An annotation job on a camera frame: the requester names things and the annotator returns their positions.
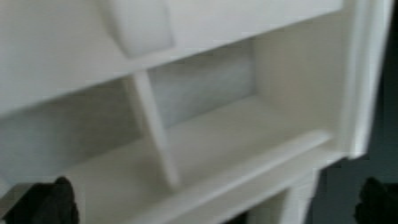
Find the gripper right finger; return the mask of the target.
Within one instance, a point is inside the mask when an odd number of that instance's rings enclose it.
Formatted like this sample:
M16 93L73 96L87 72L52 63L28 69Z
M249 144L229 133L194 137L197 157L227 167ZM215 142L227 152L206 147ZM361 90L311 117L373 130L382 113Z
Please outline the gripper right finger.
M398 183L366 179L354 218L357 224L398 224Z

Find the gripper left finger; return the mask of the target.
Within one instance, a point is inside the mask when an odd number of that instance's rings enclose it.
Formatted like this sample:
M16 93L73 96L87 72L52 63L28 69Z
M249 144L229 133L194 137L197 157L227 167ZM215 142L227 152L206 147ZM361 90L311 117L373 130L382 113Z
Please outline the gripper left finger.
M80 224L69 179L20 183L0 197L0 224Z

